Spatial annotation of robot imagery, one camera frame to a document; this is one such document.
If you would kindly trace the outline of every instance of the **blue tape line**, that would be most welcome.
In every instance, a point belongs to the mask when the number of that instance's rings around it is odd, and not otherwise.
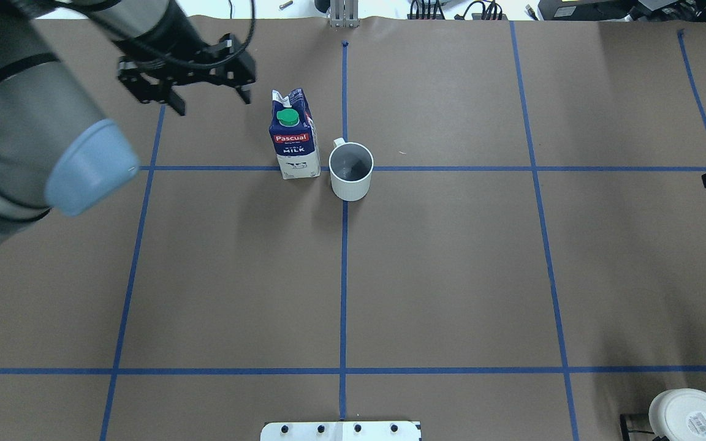
[[[0,367],[0,375],[110,375],[113,369],[75,367]]]
[[[566,401],[568,402],[568,414],[571,416],[571,436],[579,439],[579,425],[577,424],[577,407],[574,404],[574,389],[571,387],[571,374],[563,374],[563,383],[566,386]]]
[[[564,369],[537,367],[350,367],[350,375],[467,375],[467,374],[562,374]]]
[[[571,366],[571,374],[617,374],[632,372],[706,372],[706,365],[680,366]]]
[[[110,421],[110,410],[113,408],[113,398],[116,391],[117,370],[121,362],[121,349],[124,347],[124,333],[127,329],[127,318],[129,317],[129,304],[132,301],[132,288],[135,285],[135,272],[138,268],[138,257],[140,256],[140,243],[143,239],[143,226],[146,224],[146,212],[149,207],[149,195],[151,195],[151,182],[154,179],[154,165],[157,162],[157,153],[159,151],[159,141],[162,134],[162,122],[165,120],[165,104],[160,106],[159,119],[157,120],[157,129],[154,132],[154,146],[151,148],[151,161],[149,165],[148,177],[146,178],[146,190],[143,192],[143,204],[140,207],[140,220],[138,221],[138,231],[135,234],[135,249],[132,251],[132,263],[129,267],[129,279],[127,281],[127,291],[124,296],[124,307],[121,310],[121,323],[118,327],[118,337],[116,338],[116,352],[113,358],[113,373],[110,374],[110,383],[108,385],[108,394],[105,402],[105,412],[103,414],[103,423],[100,429],[100,441],[105,441],[107,436],[107,428]]]
[[[704,124],[704,131],[706,131],[706,112],[704,111],[704,106],[701,103],[701,98],[699,97],[699,92],[696,86],[696,81],[694,80],[694,72],[691,71],[691,64],[688,59],[688,52],[686,51],[685,42],[685,30],[680,29],[677,31],[677,41],[680,44],[680,53],[683,53],[683,62],[686,65],[686,73],[688,75],[688,83],[691,84],[691,91],[694,93],[694,100],[697,102],[697,108],[699,109],[699,115],[701,115],[701,122]]]
[[[119,375],[338,375],[335,367],[121,368]]]
[[[536,154],[533,148],[533,131],[530,129],[530,116],[527,112],[527,98],[525,95],[525,84],[522,79],[522,67],[519,62],[519,49],[516,41],[516,28],[514,22],[509,22],[511,26],[511,42],[514,50],[514,64],[516,67],[516,80],[519,86],[519,100],[522,102],[522,119],[525,125],[525,137],[527,139],[527,151],[530,156],[530,165],[533,167],[533,187],[536,193],[536,204],[538,207],[538,220],[541,223],[541,238],[544,241],[544,257],[547,262],[547,274],[549,276],[549,287],[552,291],[552,308],[555,311],[555,328],[557,329],[557,340],[560,346],[560,360],[563,368],[568,368],[568,356],[566,355],[566,338],[563,335],[563,319],[560,316],[560,302],[557,298],[557,285],[555,284],[555,269],[552,265],[552,252],[549,248],[549,234],[547,233],[546,217],[544,215],[544,201],[541,198],[541,184],[538,181],[538,170],[536,169]],[[579,441],[579,431],[577,429],[577,414],[574,410],[574,392],[571,390],[571,378],[566,377],[566,401],[568,402],[569,421],[571,421],[571,433],[574,441]]]
[[[336,367],[275,368],[119,368],[118,375],[339,375]],[[512,366],[512,367],[346,367],[349,375],[619,374],[706,372],[706,365],[655,366]],[[110,375],[110,368],[0,367],[0,375]]]
[[[342,201],[342,262],[340,296],[340,419],[347,415],[347,201]]]
[[[347,46],[350,43],[342,40],[342,139],[347,139]]]
[[[140,169],[154,171],[279,171],[277,165],[141,165]]]
[[[529,172],[529,165],[378,165],[376,172]]]
[[[581,167],[555,167],[537,165],[540,172],[706,172],[706,167],[665,167],[664,165],[581,165]]]
[[[276,165],[141,165],[143,171],[278,171]],[[327,172],[324,165],[320,170]],[[377,165],[379,172],[706,172],[685,165]]]
[[[694,93],[694,100],[697,102],[699,115],[701,115],[701,122],[704,124],[704,131],[706,131],[706,112],[704,111],[704,106],[701,104],[701,98],[699,97],[699,92],[696,87],[696,81],[694,81],[694,73],[691,72],[691,64],[688,61],[688,53],[686,52],[686,42],[684,38],[685,32],[685,29],[680,29],[677,31],[677,41],[680,43],[680,52],[683,53],[683,62],[686,64],[686,73],[688,75],[688,81],[691,84],[691,92]]]

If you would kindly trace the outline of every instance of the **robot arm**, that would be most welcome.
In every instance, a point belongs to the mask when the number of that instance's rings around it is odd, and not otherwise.
[[[51,207],[84,212],[140,165],[118,126],[31,27],[31,18],[57,4],[0,0],[0,243]],[[173,87],[208,81],[249,102],[249,37],[239,44],[228,34],[207,45],[175,0],[76,0],[68,7],[86,13],[125,53],[118,79],[137,100],[164,102],[183,115]]]

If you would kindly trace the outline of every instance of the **white plastic container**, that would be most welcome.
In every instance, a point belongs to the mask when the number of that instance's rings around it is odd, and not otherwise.
[[[650,404],[650,426],[669,441],[706,441],[706,393],[672,389]]]

